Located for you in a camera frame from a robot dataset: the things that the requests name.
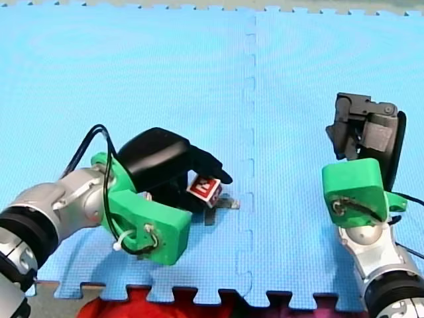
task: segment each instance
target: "screw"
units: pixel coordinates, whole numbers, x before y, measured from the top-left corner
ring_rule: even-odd
[[[340,201],[334,201],[332,208],[335,215],[338,215],[339,217],[344,215],[346,212],[346,209],[342,206],[342,203],[340,203]]]
[[[25,270],[29,269],[29,265],[27,262],[25,262],[25,260],[23,258],[21,258],[21,265]]]
[[[29,257],[29,258],[34,258],[34,253],[32,253],[32,250],[30,250],[29,248],[25,249],[25,254]]]
[[[153,231],[153,225],[151,225],[151,224],[148,224],[148,223],[146,223],[145,225],[144,225],[144,230],[147,232],[147,233],[150,233],[150,232],[152,232]]]

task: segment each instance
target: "green plastic bracket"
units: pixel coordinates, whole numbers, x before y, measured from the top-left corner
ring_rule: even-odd
[[[408,200],[400,195],[386,192],[390,212],[405,212]]]
[[[91,159],[93,165],[106,165],[106,162],[104,152]],[[133,230],[124,242],[131,250],[138,250],[153,243],[152,236],[146,231],[148,225],[158,239],[158,246],[143,258],[165,265],[175,264],[187,247],[191,213],[147,201],[137,194],[127,171],[116,160],[113,160],[112,171],[115,181],[109,188],[109,207],[118,235]],[[101,225],[111,231],[104,213]]]
[[[376,219],[364,210],[371,211],[382,221],[388,219],[389,197],[384,191],[377,160],[367,158],[329,164],[322,174],[324,199],[334,224],[343,228],[376,224]],[[336,209],[344,200],[352,204]],[[393,207],[403,204],[392,196],[390,200]]]

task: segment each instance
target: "blue foam mat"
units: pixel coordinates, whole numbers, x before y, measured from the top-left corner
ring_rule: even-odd
[[[420,118],[424,110],[424,19],[381,12],[342,16],[304,9],[281,13],[26,6],[0,8],[0,203],[57,178],[87,129],[102,122],[119,147],[153,126],[171,129],[224,162],[225,189],[240,211],[220,211],[214,227],[196,217],[189,246],[172,267],[111,250],[103,229],[75,234],[38,279],[105,284],[104,299],[126,299],[127,285],[198,289],[196,303],[219,303],[219,289],[249,304],[266,292],[292,292],[292,308],[312,309],[315,293],[339,295],[337,308],[362,307],[352,262],[335,239],[323,204],[321,168],[334,162],[324,132],[337,92],[369,94],[407,113],[395,189],[424,197]],[[101,140],[90,148],[103,150]],[[396,225],[417,250],[424,221],[411,204]],[[417,260],[420,269],[423,263]]]

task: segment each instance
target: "white cable tie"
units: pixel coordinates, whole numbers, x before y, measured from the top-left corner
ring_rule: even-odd
[[[119,235],[118,241],[113,243],[113,249],[114,250],[121,250],[122,249],[122,241],[129,235],[133,234],[134,230],[127,230],[125,232],[122,232],[121,235]]]

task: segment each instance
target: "black wire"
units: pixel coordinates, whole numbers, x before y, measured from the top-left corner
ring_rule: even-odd
[[[395,225],[400,220],[402,220],[402,216],[401,215],[395,215],[394,217],[392,217],[392,220],[388,222],[388,225]]]
[[[117,160],[117,152],[115,150],[115,147],[113,146],[112,143],[112,139],[110,137],[109,132],[107,131],[106,127],[98,124],[93,126],[89,132],[86,134],[86,136],[84,137],[84,139],[82,140],[80,146],[78,147],[76,153],[74,154],[74,156],[72,157],[70,163],[68,164],[68,166],[66,167],[66,169],[64,170],[62,177],[67,176],[70,172],[74,171],[76,166],[79,164],[79,162],[81,161],[83,155],[85,154],[85,151],[87,150],[88,146],[91,144],[91,141],[93,141],[95,135],[97,135],[98,133],[102,133],[103,136],[106,139],[107,142],[107,161],[106,161],[106,171],[105,171],[105,179],[103,182],[103,204],[104,204],[104,210],[105,210],[105,216],[106,216],[106,220],[107,220],[107,224],[112,232],[112,235],[115,237],[115,240],[119,239],[119,234],[116,230],[115,224],[113,223],[113,217],[112,217],[112,213],[110,210],[110,206],[109,206],[109,178],[111,175],[111,170],[112,170],[112,159],[115,158],[115,160]],[[153,237],[153,233],[150,234],[150,236],[152,237],[152,240],[154,241],[154,237]],[[141,255],[141,254],[146,254],[151,252],[152,250],[155,249],[154,244],[152,245],[148,245],[145,246],[139,250],[131,250],[124,242],[124,240],[121,243],[121,248],[131,254],[131,255]]]
[[[410,196],[410,195],[408,195],[408,194],[403,194],[403,193],[400,193],[400,192],[392,192],[393,194],[396,194],[396,195],[398,195],[398,196],[400,196],[400,197],[403,197],[404,199],[407,199],[407,200],[409,200],[409,201],[412,201],[412,202],[415,202],[415,203],[418,203],[418,204],[420,204],[420,205],[422,205],[422,206],[424,206],[424,201],[423,200],[420,200],[420,199],[417,199],[416,197],[412,197],[412,196]],[[393,220],[393,221],[395,221],[394,223],[392,223],[392,225],[394,225],[394,224],[396,224],[397,222],[399,222],[400,221],[400,219],[401,219],[401,216],[400,215],[398,215],[398,220],[397,221],[395,221],[395,220]],[[409,253],[411,253],[412,255],[415,255],[416,257],[419,257],[419,258],[422,258],[423,260],[424,260],[424,255],[422,255],[421,253],[419,253],[419,252],[417,252],[416,250],[413,250],[412,248],[409,248],[409,247],[406,247],[405,245],[402,245],[402,244],[400,244],[399,242],[396,242],[396,245],[398,245],[398,246],[400,246],[400,247],[403,247],[404,249],[406,249],[406,251],[408,251]]]
[[[410,200],[412,202],[415,202],[415,203],[418,203],[418,204],[421,204],[422,206],[424,206],[424,201],[423,200],[420,200],[420,199],[417,199],[416,197],[412,197],[412,196],[410,196],[408,194],[403,194],[403,193],[399,193],[399,192],[392,192],[392,193],[393,194],[396,194],[398,196],[401,196],[404,199]]]
[[[416,250],[413,250],[413,249],[411,249],[409,247],[406,247],[405,245],[402,245],[402,244],[400,244],[398,242],[396,242],[396,245],[398,245],[400,247],[403,247],[404,249],[406,249],[406,251],[408,251],[412,255],[415,255],[416,257],[420,257],[420,258],[424,259],[424,255],[422,255],[421,253],[418,253]]]

